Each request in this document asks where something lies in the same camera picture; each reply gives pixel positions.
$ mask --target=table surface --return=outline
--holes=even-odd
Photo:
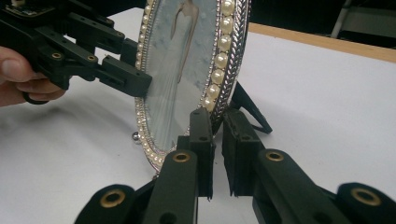
[[[112,19],[137,39],[141,14]],[[325,189],[361,182],[396,199],[396,63],[250,33],[239,81],[274,129],[259,133],[266,147]],[[73,223],[97,190],[148,183],[154,171],[134,131],[133,98],[78,77],[57,101],[0,108],[2,223]],[[251,198],[230,197],[220,140],[221,131],[214,198],[200,199],[198,221],[257,223]]]

